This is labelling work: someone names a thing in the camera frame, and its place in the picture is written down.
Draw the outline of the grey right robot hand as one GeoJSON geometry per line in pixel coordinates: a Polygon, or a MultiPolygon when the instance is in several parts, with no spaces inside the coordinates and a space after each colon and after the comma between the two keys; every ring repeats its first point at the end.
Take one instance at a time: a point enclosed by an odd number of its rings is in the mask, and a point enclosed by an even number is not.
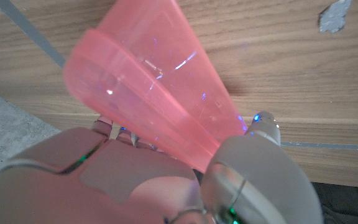
{"type": "Polygon", "coordinates": [[[261,111],[201,175],[112,123],[52,136],[0,168],[0,223],[322,223],[318,195],[261,111]]]}

